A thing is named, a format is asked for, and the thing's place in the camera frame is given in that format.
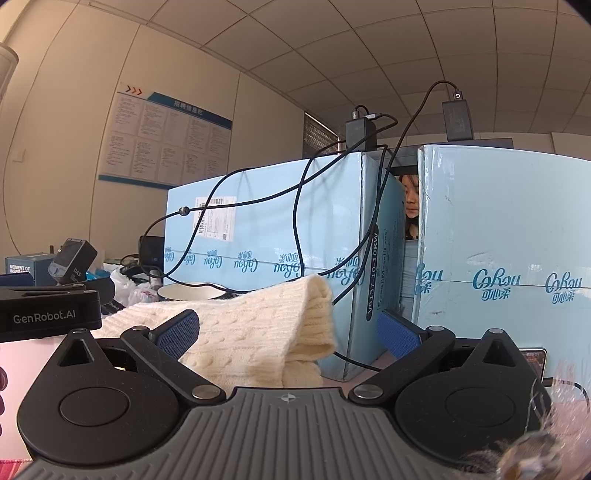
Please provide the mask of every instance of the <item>small box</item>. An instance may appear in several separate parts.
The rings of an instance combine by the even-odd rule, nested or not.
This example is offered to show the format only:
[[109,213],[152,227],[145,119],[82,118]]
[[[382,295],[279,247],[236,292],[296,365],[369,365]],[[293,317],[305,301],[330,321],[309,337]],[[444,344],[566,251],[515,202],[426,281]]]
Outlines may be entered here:
[[30,254],[6,258],[6,273],[30,273],[36,287],[56,285],[56,281],[47,272],[53,261],[54,254]]

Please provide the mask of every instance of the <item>charger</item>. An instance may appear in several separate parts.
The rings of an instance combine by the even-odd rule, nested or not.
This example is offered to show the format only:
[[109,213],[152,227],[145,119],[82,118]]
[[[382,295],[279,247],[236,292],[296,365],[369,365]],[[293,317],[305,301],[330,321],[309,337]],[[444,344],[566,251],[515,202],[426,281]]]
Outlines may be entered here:
[[468,102],[464,100],[460,90],[453,91],[453,100],[443,102],[443,119],[448,142],[473,140],[472,117]]
[[358,111],[353,111],[353,119],[345,123],[345,143],[347,149],[363,140],[353,152],[369,152],[378,149],[378,136],[374,123],[367,117],[358,118]]

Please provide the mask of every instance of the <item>gray textured grip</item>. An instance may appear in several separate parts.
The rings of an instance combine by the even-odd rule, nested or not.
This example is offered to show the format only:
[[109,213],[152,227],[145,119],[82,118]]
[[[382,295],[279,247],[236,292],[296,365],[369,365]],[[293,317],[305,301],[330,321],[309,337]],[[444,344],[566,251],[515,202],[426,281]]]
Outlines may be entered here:
[[452,480],[459,476],[406,445],[384,411],[346,401],[340,388],[239,388],[222,405],[194,408],[166,444],[141,459],[80,470],[40,460],[18,480]]

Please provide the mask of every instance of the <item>circular pad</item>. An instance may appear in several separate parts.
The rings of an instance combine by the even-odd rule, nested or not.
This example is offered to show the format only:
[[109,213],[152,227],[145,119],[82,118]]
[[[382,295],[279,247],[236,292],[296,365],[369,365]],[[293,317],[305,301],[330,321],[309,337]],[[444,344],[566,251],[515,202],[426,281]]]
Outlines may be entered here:
[[72,392],[64,398],[60,413],[74,425],[98,427],[117,420],[128,407],[127,395],[119,390],[91,387]]

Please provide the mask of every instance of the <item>printed notice paper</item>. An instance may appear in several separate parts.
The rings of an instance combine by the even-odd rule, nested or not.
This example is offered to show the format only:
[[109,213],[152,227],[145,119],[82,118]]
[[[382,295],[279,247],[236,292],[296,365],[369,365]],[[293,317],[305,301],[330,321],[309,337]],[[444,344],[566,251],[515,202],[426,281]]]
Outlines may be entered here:
[[99,180],[170,188],[228,171],[232,121],[198,106],[119,84]]

